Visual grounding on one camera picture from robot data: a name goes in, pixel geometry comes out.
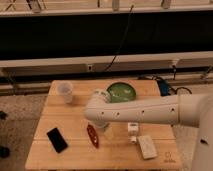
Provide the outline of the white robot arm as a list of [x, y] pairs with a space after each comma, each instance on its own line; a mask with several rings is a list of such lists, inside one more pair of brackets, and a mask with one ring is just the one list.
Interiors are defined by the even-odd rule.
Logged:
[[212, 93], [110, 103], [110, 94], [96, 89], [85, 107], [85, 117], [95, 124], [138, 122], [197, 127], [191, 171], [213, 171]]

